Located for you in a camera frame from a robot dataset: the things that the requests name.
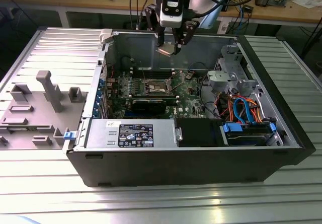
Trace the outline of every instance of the metal table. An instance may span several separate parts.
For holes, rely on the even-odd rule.
[[[76,82],[86,77],[82,69],[95,65],[96,56],[86,55],[98,55],[99,31],[37,31],[1,82],[1,106],[10,100],[6,91],[12,82],[24,74],[34,76],[39,68],[56,69],[53,81],[67,72],[66,81],[56,81],[61,89],[76,84],[88,91],[89,84]],[[321,85],[287,43],[273,37],[247,39],[317,149],[300,165],[284,167],[264,183],[90,188],[61,150],[0,151],[0,213],[55,224],[321,223]],[[75,83],[68,81],[71,77]],[[43,90],[28,85],[32,91]]]

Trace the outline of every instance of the warning label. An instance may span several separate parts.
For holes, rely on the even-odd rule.
[[[119,147],[153,147],[152,124],[120,124]]]

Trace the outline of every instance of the blue latch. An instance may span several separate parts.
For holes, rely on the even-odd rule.
[[[99,79],[99,87],[105,86],[105,80]]]
[[[239,123],[226,123],[223,130],[224,132],[242,132],[243,128]]]
[[[77,131],[65,132],[64,139],[65,140],[75,140]]]
[[[274,123],[270,123],[270,127],[273,132],[276,132],[276,126],[274,125]]]

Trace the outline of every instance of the blue release tab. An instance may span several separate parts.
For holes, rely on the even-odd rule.
[[[77,131],[65,132],[64,139],[65,140],[75,140],[76,139],[76,133],[77,133]]]
[[[239,123],[226,123],[223,130],[224,132],[242,132],[243,128]]]
[[[274,123],[270,123],[270,127],[273,132],[276,132],[276,126],[274,125]]]

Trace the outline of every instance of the wire bundle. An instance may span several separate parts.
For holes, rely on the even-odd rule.
[[[245,105],[245,108],[242,110],[240,115],[238,115],[238,112],[237,112],[237,104]],[[237,120],[238,120],[237,123],[245,124],[246,122],[241,118],[244,111],[246,113],[248,122],[250,122],[250,123],[263,122],[260,117],[260,111],[259,111],[260,106],[256,102],[254,102],[252,99],[245,98],[240,95],[233,95],[228,98],[227,105],[228,105],[228,108],[225,109],[221,113],[220,116],[223,117],[224,114],[227,111],[229,111],[229,121],[230,122],[234,122],[234,118],[237,118]]]

